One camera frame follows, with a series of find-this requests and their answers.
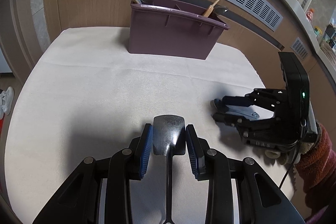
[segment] person's arm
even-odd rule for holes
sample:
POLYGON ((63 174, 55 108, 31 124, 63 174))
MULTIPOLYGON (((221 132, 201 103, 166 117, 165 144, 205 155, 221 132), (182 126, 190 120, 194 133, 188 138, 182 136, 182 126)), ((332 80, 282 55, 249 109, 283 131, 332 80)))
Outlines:
POLYGON ((303 191, 306 193, 306 205, 312 214, 327 206, 336 194, 336 153, 322 124, 320 140, 308 153, 301 155, 295 165, 304 180, 303 191))

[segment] white tablecloth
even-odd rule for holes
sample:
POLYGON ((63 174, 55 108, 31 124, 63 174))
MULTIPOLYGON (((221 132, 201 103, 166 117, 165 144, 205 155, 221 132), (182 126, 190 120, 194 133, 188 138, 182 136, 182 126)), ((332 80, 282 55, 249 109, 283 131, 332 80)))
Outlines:
MULTIPOLYGON (((227 157, 255 158, 280 183, 284 167, 243 146, 234 128, 211 117, 214 98, 264 87, 239 50, 217 43, 206 60, 137 55, 127 52, 128 37, 128 28, 68 29, 30 74, 13 111, 5 151, 9 199, 24 224, 33 222, 83 158, 112 156, 163 114, 184 117, 227 157)), ((272 115, 254 109, 261 118, 272 115)), ((175 223, 204 223, 207 185, 195 180, 188 153, 174 157, 175 223)), ((282 189, 291 198, 289 178, 282 189)), ((164 157, 152 156, 144 179, 131 181, 131 198, 134 223, 165 219, 164 157)))

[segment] black cable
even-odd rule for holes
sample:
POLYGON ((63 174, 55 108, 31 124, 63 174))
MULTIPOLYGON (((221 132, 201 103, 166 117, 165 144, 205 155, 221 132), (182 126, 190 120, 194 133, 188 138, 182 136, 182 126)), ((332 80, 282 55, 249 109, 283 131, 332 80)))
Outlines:
POLYGON ((285 179, 286 179, 286 177, 287 177, 289 171, 292 169, 292 167, 293 167, 293 165, 294 165, 294 162, 295 162, 295 160, 296 160, 296 158, 297 158, 297 156, 298 156, 298 154, 299 154, 300 147, 301 147, 301 142, 300 142, 299 147, 298 147, 298 149, 297 149, 297 151, 296 151, 296 153, 295 153, 295 156, 294 156, 294 158, 293 158, 293 160, 292 160, 291 165, 288 167, 287 172, 286 172, 285 175, 283 176, 283 179, 282 179, 282 181, 281 181, 281 183, 280 183, 279 189, 281 189, 281 187, 282 187, 283 183, 285 182, 285 179))

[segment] spatula head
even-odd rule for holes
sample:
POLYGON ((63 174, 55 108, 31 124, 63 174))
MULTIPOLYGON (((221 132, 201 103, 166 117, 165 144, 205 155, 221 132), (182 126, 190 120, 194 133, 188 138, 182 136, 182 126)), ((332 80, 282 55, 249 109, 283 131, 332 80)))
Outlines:
POLYGON ((153 121, 154 155, 185 154, 184 118, 176 115, 156 116, 153 121))

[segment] table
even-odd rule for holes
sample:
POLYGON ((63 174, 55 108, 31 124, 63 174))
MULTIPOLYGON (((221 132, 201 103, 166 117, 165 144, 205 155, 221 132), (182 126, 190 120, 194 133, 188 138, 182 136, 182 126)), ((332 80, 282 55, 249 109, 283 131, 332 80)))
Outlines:
MULTIPOLYGON (((127 52, 128 37, 129 28, 68 29, 27 79, 5 151, 8 196, 24 224, 33 222, 83 158, 112 156, 140 136, 145 123, 163 114, 184 117, 186 125, 192 123, 199 137, 227 157, 253 157, 280 183, 284 167, 243 146, 235 128, 211 117, 214 98, 264 87, 239 50, 217 43, 206 60, 137 55, 127 52)), ((272 115, 253 109, 261 118, 272 115)), ((188 153, 174 157, 176 223, 204 223, 207 185, 194 179, 188 153)), ((282 189, 292 197, 289 178, 282 189)), ((131 181, 131 198, 134 223, 165 218, 165 157, 150 158, 144 179, 131 181)))

